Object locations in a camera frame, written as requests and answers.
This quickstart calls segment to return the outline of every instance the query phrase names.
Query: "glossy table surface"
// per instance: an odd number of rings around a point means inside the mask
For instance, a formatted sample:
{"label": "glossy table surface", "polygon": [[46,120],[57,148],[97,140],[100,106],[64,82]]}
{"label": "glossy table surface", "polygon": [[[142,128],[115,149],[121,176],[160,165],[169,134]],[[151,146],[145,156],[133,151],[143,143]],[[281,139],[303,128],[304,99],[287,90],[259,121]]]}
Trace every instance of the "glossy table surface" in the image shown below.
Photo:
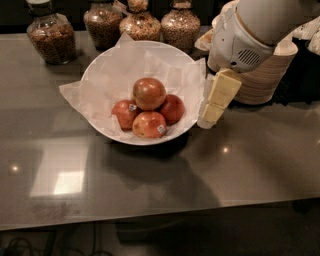
{"label": "glossy table surface", "polygon": [[59,85],[95,50],[43,62],[26,34],[0,35],[0,230],[280,202],[320,196],[320,104],[233,108],[152,147],[99,134]]}

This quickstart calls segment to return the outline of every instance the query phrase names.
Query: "dark background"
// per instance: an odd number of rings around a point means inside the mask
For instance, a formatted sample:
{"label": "dark background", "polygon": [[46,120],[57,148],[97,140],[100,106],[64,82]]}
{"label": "dark background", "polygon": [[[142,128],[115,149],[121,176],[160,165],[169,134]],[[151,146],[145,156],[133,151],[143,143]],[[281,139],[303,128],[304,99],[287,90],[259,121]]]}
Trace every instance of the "dark background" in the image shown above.
{"label": "dark background", "polygon": [[[193,12],[200,18],[202,25],[211,25],[221,7],[228,0],[193,0]],[[74,30],[84,30],[83,15],[89,9],[87,0],[53,0],[58,13],[67,16]],[[169,12],[170,0],[150,0],[149,10],[161,20]],[[25,0],[0,1],[0,33],[25,33],[32,22]]]}

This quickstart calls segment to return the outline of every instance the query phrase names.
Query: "white robot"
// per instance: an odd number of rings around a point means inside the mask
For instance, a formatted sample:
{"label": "white robot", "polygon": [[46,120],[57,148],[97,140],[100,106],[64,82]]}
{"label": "white robot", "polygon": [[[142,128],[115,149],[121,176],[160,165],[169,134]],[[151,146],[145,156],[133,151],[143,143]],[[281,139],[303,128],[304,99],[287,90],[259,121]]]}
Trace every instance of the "white robot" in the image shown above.
{"label": "white robot", "polygon": [[236,72],[254,70],[286,35],[319,15],[319,0],[231,1],[214,28],[210,57]]}
{"label": "white robot", "polygon": [[256,69],[277,44],[320,15],[320,0],[234,0],[216,19],[208,66],[217,72],[200,109],[198,125],[217,123],[241,86],[241,73]]}

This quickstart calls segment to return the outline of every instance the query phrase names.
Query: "jar of nuts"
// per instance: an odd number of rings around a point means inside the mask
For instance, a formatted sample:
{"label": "jar of nuts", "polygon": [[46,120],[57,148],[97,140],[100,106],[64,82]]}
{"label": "jar of nuts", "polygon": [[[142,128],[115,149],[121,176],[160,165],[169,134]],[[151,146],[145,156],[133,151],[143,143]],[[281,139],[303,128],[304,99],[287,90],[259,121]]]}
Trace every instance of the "jar of nuts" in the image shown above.
{"label": "jar of nuts", "polygon": [[173,0],[171,11],[161,20],[164,42],[191,53],[200,32],[200,20],[192,12],[192,0]]}
{"label": "jar of nuts", "polygon": [[109,49],[120,38],[122,13],[113,7],[113,0],[90,0],[90,10],[84,14],[84,23],[95,47]]}
{"label": "jar of nuts", "polygon": [[49,0],[27,0],[32,24],[27,35],[49,64],[65,64],[76,58],[75,36],[64,15],[54,13]]}
{"label": "jar of nuts", "polygon": [[133,40],[160,41],[161,24],[148,11],[148,0],[128,0],[128,16],[120,23],[120,33]]}

